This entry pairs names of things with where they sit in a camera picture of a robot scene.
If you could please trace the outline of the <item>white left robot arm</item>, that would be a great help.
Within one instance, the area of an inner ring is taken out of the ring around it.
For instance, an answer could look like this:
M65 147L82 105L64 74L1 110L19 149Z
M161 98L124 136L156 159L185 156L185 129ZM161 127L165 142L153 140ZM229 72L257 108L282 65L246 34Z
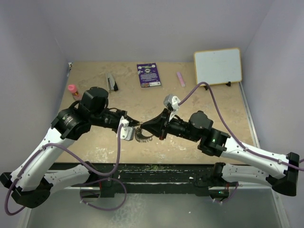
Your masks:
M8 189L4 203L8 215L13 215L8 209L10 198L22 208L32 209L58 190L78 184L93 186L99 177L108 179L115 173L120 161L121 141L131 141L140 122L129 117L124 110L111 111L108 96L109 93L100 87L86 90L81 100L58 113L36 150L15 171L1 174L0 181ZM109 172L96 170L91 163L83 161L68 149L92 126L109 128L116 133L116 163ZM67 152L80 164L68 170L48 173L62 152Z

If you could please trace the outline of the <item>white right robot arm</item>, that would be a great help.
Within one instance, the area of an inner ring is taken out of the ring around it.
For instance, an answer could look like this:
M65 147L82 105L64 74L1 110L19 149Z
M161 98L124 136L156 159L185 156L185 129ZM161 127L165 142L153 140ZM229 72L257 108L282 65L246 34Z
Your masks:
M213 121L197 111L186 122L164 109L157 117L141 124L141 128L164 140L168 134L198 142L198 150L208 156L233 159L245 163L215 165L212 182L251 182L266 185L286 196L296 196L299 155L293 152L277 154L237 141L226 132L213 128Z

